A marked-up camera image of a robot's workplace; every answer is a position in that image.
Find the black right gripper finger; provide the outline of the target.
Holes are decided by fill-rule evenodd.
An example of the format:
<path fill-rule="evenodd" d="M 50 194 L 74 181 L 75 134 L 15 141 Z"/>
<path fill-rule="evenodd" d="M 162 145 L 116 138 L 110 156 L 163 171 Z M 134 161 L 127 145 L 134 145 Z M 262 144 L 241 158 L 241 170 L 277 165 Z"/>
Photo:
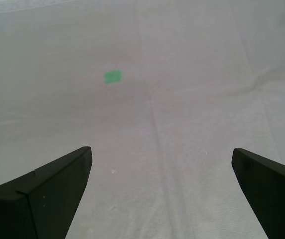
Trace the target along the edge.
<path fill-rule="evenodd" d="M 0 239 L 64 239 L 86 189 L 92 151 L 81 147 L 0 185 Z"/>
<path fill-rule="evenodd" d="M 235 148 L 232 168 L 267 237 L 285 239 L 285 165 Z"/>

